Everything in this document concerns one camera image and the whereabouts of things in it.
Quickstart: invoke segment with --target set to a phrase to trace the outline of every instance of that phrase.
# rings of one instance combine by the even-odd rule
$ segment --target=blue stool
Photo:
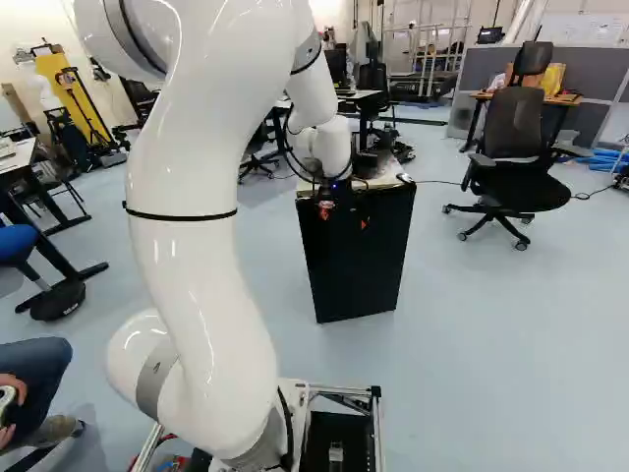
[[[32,226],[0,225],[0,266],[16,268],[41,289],[30,306],[30,316],[51,322],[70,315],[81,305],[86,298],[86,285],[71,279],[53,287],[48,285],[27,262],[38,239],[39,232]]]

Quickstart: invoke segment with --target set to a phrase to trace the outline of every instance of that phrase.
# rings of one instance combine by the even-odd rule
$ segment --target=person's leg
[[[10,421],[17,426],[11,444],[22,443],[42,425],[71,360],[72,346],[59,337],[0,345],[0,373],[15,376],[29,388],[24,405],[12,409]]]

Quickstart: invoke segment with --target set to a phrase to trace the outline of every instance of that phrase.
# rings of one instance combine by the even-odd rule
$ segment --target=robotic arm
[[[233,216],[240,158],[284,89],[294,143],[327,175],[349,167],[349,126],[336,115],[308,0],[76,0],[75,11],[103,66],[164,83],[127,175],[133,247],[155,308],[111,339],[109,380],[227,464],[275,466],[288,449],[276,357],[240,273]]]

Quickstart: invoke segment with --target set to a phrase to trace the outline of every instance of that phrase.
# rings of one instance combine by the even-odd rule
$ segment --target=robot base
[[[379,386],[335,387],[281,379],[280,387],[292,413],[295,463],[291,472],[385,472]],[[163,434],[164,428],[155,423],[132,472],[148,471]],[[219,460],[205,467],[191,464],[187,470],[234,472]]]

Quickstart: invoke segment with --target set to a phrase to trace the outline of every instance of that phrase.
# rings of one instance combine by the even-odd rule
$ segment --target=sneaker
[[[73,416],[56,415],[45,419],[39,429],[23,445],[37,448],[54,447],[67,438],[76,438],[83,433],[85,423]]]

